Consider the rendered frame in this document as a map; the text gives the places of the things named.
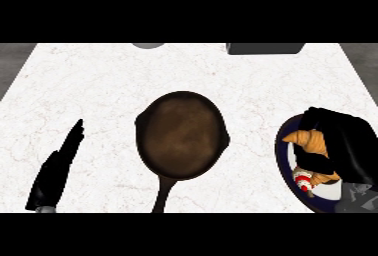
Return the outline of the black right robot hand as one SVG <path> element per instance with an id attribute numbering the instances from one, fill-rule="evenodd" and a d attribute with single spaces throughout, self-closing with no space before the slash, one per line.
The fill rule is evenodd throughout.
<path id="1" fill-rule="evenodd" d="M 299 129 L 324 133 L 328 156 L 308 153 L 294 146 L 299 166 L 317 173 L 337 173 L 348 183 L 378 186 L 378 136 L 370 123 L 359 117 L 311 107 Z"/>

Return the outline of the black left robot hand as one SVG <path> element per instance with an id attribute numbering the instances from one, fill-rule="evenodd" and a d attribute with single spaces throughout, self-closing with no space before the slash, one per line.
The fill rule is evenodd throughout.
<path id="1" fill-rule="evenodd" d="M 42 207 L 57 207 L 66 189 L 72 164 L 83 139 L 83 120 L 79 120 L 70 130 L 61 149 L 52 152 L 42 164 L 27 200 L 27 210 L 36 211 Z"/>

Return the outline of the golden brown croissant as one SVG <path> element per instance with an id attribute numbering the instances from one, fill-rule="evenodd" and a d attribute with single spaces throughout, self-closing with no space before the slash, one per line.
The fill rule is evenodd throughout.
<path id="1" fill-rule="evenodd" d="M 324 133 L 321 131 L 297 130 L 284 137 L 283 141 L 297 144 L 303 148 L 306 153 L 318 154 L 324 157 L 328 157 Z M 320 184 L 339 180 L 340 176 L 337 173 L 333 173 L 331 175 L 315 174 L 311 178 L 311 184 L 314 186 L 318 186 Z"/>

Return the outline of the white plate with blue rim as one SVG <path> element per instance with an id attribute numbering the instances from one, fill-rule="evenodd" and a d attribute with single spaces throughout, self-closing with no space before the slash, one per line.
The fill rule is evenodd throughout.
<path id="1" fill-rule="evenodd" d="M 296 195 L 297 199 L 317 213 L 334 213 L 336 205 L 342 199 L 342 181 L 334 181 L 330 184 L 321 184 L 314 189 L 314 196 L 300 190 L 293 179 L 293 170 L 297 166 L 294 145 L 283 141 L 284 137 L 299 129 L 302 115 L 292 117 L 283 124 L 275 143 L 277 163 L 287 186 Z"/>

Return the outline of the dark brown frying pan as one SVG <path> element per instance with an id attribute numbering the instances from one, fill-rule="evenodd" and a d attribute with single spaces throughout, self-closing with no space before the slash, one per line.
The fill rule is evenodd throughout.
<path id="1" fill-rule="evenodd" d="M 190 91 L 162 96 L 136 117 L 135 125 L 139 156 L 160 180 L 153 212 L 163 213 L 176 182 L 212 169 L 231 136 L 216 104 Z"/>

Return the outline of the red and white cupcake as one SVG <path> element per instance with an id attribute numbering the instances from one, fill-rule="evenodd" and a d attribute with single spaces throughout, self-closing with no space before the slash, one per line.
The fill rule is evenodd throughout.
<path id="1" fill-rule="evenodd" d="M 293 171 L 293 179 L 294 182 L 303 192 L 311 192 L 314 190 L 314 185 L 312 185 L 312 176 L 314 172 L 302 169 L 300 167 L 294 168 Z"/>

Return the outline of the dark grey box appliance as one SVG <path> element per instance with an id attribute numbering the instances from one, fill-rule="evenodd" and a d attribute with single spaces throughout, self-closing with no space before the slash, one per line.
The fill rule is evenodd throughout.
<path id="1" fill-rule="evenodd" d="M 228 43 L 227 49 L 231 55 L 297 54 L 303 46 L 303 43 Z"/>

